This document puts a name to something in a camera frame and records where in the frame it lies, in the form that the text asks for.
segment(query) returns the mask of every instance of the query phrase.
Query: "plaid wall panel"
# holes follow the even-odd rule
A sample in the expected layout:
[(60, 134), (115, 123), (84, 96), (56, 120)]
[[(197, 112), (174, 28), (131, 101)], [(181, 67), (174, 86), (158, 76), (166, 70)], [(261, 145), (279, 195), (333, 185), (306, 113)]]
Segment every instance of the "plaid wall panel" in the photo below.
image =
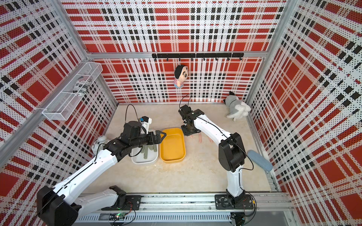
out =
[(362, 1), (298, 1), (252, 102), (304, 225), (362, 224)]
[[(172, 102), (192, 93), (191, 101), (222, 102), (233, 91), (240, 99), (249, 93), (261, 58), (100, 59), (102, 75), (121, 102)], [(175, 68), (189, 67), (181, 89), (174, 82)]]
[(0, 3), (0, 145), (82, 61), (51, 4)]
[[(67, 121), (43, 120), (0, 172), (0, 225), (29, 225), (36, 193), (64, 180), (92, 157), (115, 107), (94, 82)], [(42, 225), (37, 218), (33, 226)]]
[(89, 52), (263, 51), (286, 0), (61, 0)]

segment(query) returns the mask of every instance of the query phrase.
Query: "blue sponge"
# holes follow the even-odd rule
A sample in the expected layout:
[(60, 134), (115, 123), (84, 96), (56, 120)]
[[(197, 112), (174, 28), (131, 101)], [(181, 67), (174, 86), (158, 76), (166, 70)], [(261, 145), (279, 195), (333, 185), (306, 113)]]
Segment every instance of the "blue sponge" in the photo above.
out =
[(255, 151), (249, 150), (248, 156), (251, 160), (253, 160), (256, 164), (258, 164), (258, 166), (263, 168), (265, 171), (269, 172), (273, 169), (273, 165), (268, 160), (264, 159), (263, 156), (256, 153)]

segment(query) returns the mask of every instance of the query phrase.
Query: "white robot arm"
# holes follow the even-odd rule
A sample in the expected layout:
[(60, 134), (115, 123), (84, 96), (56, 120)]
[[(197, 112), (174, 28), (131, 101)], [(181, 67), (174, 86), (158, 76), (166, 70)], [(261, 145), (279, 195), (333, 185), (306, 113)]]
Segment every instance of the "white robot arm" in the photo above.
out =
[(117, 186), (85, 197), (79, 195), (104, 171), (130, 155), (133, 148), (160, 144), (166, 137), (158, 130), (156, 134), (148, 133), (152, 119), (144, 116), (140, 121), (126, 123), (118, 138), (105, 144), (93, 159), (74, 174), (52, 188), (44, 186), (38, 191), (38, 215), (48, 226), (70, 226), (77, 218), (93, 211), (125, 205), (126, 193)]
[(199, 109), (192, 111), (189, 106), (184, 105), (178, 112), (184, 120), (181, 128), (185, 136), (202, 131), (218, 146), (219, 162), (227, 170), (228, 200), (231, 205), (237, 205), (245, 196), (241, 173), (246, 153), (240, 135), (231, 134), (218, 127)]

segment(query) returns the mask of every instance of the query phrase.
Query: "plush doll head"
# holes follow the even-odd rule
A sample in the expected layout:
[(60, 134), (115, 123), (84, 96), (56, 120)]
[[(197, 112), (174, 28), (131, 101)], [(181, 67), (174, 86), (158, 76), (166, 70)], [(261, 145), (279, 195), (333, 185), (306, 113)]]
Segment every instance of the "plush doll head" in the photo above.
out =
[(179, 65), (175, 70), (175, 80), (174, 85), (176, 88), (182, 88), (184, 85), (184, 81), (186, 81), (189, 76), (188, 67), (185, 65)]
[(224, 100), (224, 103), (229, 107), (230, 111), (230, 114), (226, 117), (234, 118), (234, 121), (248, 116), (249, 111), (251, 110), (245, 102), (239, 100), (239, 98), (231, 91), (229, 92), (229, 96)]

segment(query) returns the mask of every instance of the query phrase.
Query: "white wire basket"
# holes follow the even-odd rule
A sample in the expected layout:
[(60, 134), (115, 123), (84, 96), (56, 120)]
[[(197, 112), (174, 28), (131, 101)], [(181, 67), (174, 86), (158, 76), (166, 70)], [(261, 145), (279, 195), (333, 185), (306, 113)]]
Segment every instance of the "white wire basket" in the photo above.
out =
[(43, 115), (49, 120), (68, 120), (84, 95), (89, 93), (89, 87), (102, 71), (100, 63), (85, 63), (74, 78), (43, 110)]

